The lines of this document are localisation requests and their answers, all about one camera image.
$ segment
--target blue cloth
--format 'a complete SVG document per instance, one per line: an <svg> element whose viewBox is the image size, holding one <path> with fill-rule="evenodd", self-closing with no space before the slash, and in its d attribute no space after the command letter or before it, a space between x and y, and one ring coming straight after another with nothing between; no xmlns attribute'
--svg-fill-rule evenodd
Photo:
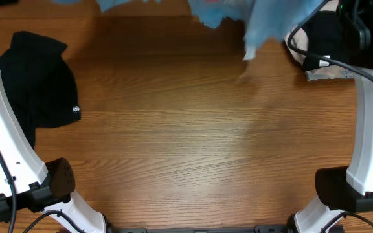
<svg viewBox="0 0 373 233"><path fill-rule="evenodd" d="M191 14L198 16L201 23L216 28L225 17L247 21L254 0L188 0Z"/></svg>
<svg viewBox="0 0 373 233"><path fill-rule="evenodd" d="M282 41L323 0L257 0L244 36L246 47L258 49L269 38Z"/></svg>
<svg viewBox="0 0 373 233"><path fill-rule="evenodd" d="M53 0L75 3L80 0ZM97 0L102 12L131 0ZM244 20L246 60L269 38L283 40L285 35L309 16L324 0L188 0L192 15L210 28L216 28L223 18Z"/></svg>

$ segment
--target wooden table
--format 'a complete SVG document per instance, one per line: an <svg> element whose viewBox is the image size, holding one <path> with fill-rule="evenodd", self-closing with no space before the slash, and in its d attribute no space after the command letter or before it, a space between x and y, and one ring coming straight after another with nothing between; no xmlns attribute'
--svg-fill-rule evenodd
<svg viewBox="0 0 373 233"><path fill-rule="evenodd" d="M352 80L308 83L270 41L246 78L243 26L188 16L0 19L0 55L27 30L69 45L81 121L38 129L44 161L67 158L77 190L117 227L285 223L319 168L349 164ZM373 212L363 214L373 221ZM38 214L20 210L22 232ZM371 232L356 219L346 232ZM6 232L7 223L0 223ZM34 232L61 229L52 219Z"/></svg>

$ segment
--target black mount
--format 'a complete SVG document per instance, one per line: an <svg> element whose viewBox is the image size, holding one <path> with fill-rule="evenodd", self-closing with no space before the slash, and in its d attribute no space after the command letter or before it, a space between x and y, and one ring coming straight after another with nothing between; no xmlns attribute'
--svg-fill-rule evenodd
<svg viewBox="0 0 373 233"><path fill-rule="evenodd" d="M287 225L257 225L252 228L233 227L166 230L147 230L146 228L120 228L116 229L116 231L113 233L290 233L290 231L287 230ZM344 231L342 229L342 226L336 225L330 229L329 233L344 233Z"/></svg>
<svg viewBox="0 0 373 233"><path fill-rule="evenodd" d="M296 228L295 215L288 218L287 224L282 225L256 225L254 233L299 233ZM334 225L329 233L345 233L342 225Z"/></svg>
<svg viewBox="0 0 373 233"><path fill-rule="evenodd" d="M60 158L45 163L48 176L43 183L30 184L30 190L17 194L17 209L28 208L40 212L46 206L70 201L70 193L76 188L73 171L67 159ZM0 221L8 222L11 215L12 197L0 194Z"/></svg>
<svg viewBox="0 0 373 233"><path fill-rule="evenodd" d="M358 213L373 211L373 192L360 194L346 181L348 167L323 168L315 175L317 196L330 210Z"/></svg>
<svg viewBox="0 0 373 233"><path fill-rule="evenodd" d="M373 69L373 0L339 0L339 17L343 24L343 37L352 53L350 65Z"/></svg>

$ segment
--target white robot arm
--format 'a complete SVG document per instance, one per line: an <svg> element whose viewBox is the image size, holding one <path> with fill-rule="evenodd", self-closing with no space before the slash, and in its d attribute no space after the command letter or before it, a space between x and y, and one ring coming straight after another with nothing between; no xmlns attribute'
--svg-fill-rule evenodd
<svg viewBox="0 0 373 233"><path fill-rule="evenodd" d="M373 70L363 70L373 75ZM368 199L370 202L370 207L366 210L373 210L373 83L358 74L355 74L354 78L357 91L355 148L349 167L342 168L342 170L345 170L346 181L356 191L358 197L362 200ZM317 188L318 194L321 192L323 195L322 199L333 203L348 201L344 196L339 195L342 188L338 186L336 190L338 194L335 194L332 188L325 185L326 181L318 179L318 175L321 174L319 170L316 174L316 182L322 183L315 185L316 187L324 185L323 188L327 189L321 192ZM349 203L345 204L345 208L354 207L349 206ZM326 224L345 210L330 210L330 207L324 204L319 196L316 196L304 210L295 214L294 222L297 232L320 233Z"/></svg>
<svg viewBox="0 0 373 233"><path fill-rule="evenodd" d="M45 213L59 210L84 232L106 233L105 217L94 211L74 189L74 176L66 159L45 164L24 136L6 97L0 71L0 152L15 180L18 207ZM0 164L0 214L10 212L12 193ZM68 231L78 232L61 216L51 215Z"/></svg>

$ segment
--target black cable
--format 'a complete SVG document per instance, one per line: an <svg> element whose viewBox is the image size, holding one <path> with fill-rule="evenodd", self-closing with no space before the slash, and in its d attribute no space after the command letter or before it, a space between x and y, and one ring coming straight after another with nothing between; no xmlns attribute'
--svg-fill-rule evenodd
<svg viewBox="0 0 373 233"><path fill-rule="evenodd" d="M357 215L357 214L354 214L354 213L350 213L350 212L341 212L340 214L338 214L336 217L334 217L328 224L326 224L322 230L321 230L321 233L325 233L333 224L335 224L337 221L339 221L339 219L341 217L344 217L346 218L347 216L352 216L352 217L356 217L357 219L360 219L364 222L366 222L368 225L372 226L373 227L373 222L371 222L370 220L360 216L360 215Z"/></svg>
<svg viewBox="0 0 373 233"><path fill-rule="evenodd" d="M61 211L58 211L58 210L49 210L47 212L45 212L44 214L42 214L41 216L39 216L36 220L34 220L25 230L23 233L27 233L29 232L39 221L41 221L43 218L51 215L51 214L56 214L57 217L59 216L62 216L78 233L85 233L83 230L80 230L78 228L78 226L76 225L76 223L74 223L71 218L69 216L67 216L66 214L64 214L63 212Z"/></svg>
<svg viewBox="0 0 373 233"><path fill-rule="evenodd" d="M16 187L14 184L14 180L11 176L10 170L8 169L8 166L6 165L3 156L0 152L0 165L4 171L4 174L6 176L7 183L10 185L11 188L11 194L12 194L12 213L11 213L11 220L10 220L10 227L8 229L9 233L12 233L14 231L14 225L16 223L16 217L17 217L17 192Z"/></svg>
<svg viewBox="0 0 373 233"><path fill-rule="evenodd" d="M354 8L352 9L352 22L354 23L356 23L358 7L359 7L359 0L355 0Z"/></svg>
<svg viewBox="0 0 373 233"><path fill-rule="evenodd" d="M333 59L330 59L330 58L327 58L327 57L324 57L324 56L321 56L321 55L318 55L318 54L314 54L314 53L311 53L311 52L308 52L308 51L305 51L305 50L301 50L301 49L295 47L291 43L291 40L295 36L296 32L299 31L303 27L303 25L305 23L307 23L327 2L328 2L328 0L323 1L323 3L321 3L305 20L303 20L301 23L299 23L299 25L297 25L297 27L293 30L293 32L290 33L289 38L287 40L288 47L291 50L293 50L295 52L298 52L299 54L302 54L302 55L305 55L305 56L311 56L311 57L320 59L322 61L327 61L329 64L337 65L337 66L345 68L349 71L355 72L355 73L361 75L362 77L366 78L367 80L373 82L373 75L371 75L371 74L369 74L365 71L362 71L358 68L355 68L351 65L345 64L345 63L337 61L337 60L333 60Z"/></svg>

